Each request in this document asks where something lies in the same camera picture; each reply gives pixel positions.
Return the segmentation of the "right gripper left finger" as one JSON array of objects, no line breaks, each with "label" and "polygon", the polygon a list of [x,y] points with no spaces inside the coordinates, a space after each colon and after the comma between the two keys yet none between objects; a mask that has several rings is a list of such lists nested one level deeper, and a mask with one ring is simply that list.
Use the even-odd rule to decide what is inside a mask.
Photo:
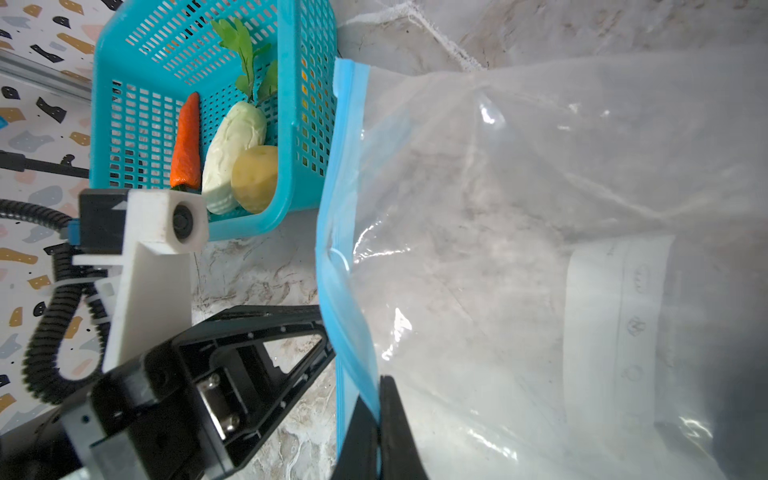
[{"label": "right gripper left finger", "polygon": [[361,398],[357,399],[331,480],[378,478],[378,425]]}]

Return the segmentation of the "green toy leaf vegetable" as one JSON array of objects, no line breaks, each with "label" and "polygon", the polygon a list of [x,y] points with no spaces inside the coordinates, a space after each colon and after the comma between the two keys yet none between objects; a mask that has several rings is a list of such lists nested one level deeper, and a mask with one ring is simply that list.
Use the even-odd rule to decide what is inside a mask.
[{"label": "green toy leaf vegetable", "polygon": [[241,63],[242,74],[236,79],[235,87],[247,96],[247,101],[260,106],[275,97],[278,91],[278,61],[273,61],[257,81],[256,63],[266,59],[272,45],[267,43],[256,48],[247,27],[240,19],[214,19],[212,28],[219,36],[219,46],[236,54]]}]

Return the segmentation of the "clear zip top bag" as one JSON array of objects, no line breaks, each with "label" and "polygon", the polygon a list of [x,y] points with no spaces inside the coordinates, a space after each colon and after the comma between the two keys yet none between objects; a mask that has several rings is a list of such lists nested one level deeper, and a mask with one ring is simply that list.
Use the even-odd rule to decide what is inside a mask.
[{"label": "clear zip top bag", "polygon": [[317,220],[339,462],[401,477],[767,475],[767,49],[403,75],[335,63]]}]

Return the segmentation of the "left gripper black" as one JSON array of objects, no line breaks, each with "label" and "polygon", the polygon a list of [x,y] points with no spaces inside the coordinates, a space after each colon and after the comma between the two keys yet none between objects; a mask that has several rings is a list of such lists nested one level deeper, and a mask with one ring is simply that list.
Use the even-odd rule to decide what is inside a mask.
[{"label": "left gripper black", "polygon": [[[268,346],[304,340],[287,371]],[[223,310],[1,438],[4,479],[226,479],[333,359],[317,305]]]}]

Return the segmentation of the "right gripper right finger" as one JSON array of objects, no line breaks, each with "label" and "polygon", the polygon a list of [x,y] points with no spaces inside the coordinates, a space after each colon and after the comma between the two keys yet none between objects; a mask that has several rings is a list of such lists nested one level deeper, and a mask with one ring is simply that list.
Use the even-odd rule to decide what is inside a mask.
[{"label": "right gripper right finger", "polygon": [[392,376],[380,377],[381,479],[427,480],[408,418]]}]

